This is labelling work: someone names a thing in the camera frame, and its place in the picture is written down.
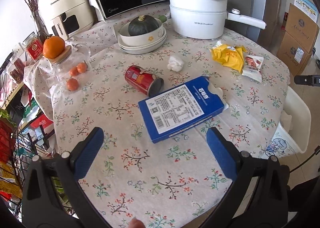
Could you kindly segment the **left hand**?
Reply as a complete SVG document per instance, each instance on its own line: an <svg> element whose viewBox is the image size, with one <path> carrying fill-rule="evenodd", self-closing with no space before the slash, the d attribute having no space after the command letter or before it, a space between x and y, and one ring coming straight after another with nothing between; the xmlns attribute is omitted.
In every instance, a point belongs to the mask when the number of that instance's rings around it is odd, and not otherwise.
<svg viewBox="0 0 320 228"><path fill-rule="evenodd" d="M135 218L131 219L127 228L145 228L145 225L141 220L139 220L135 217Z"/></svg>

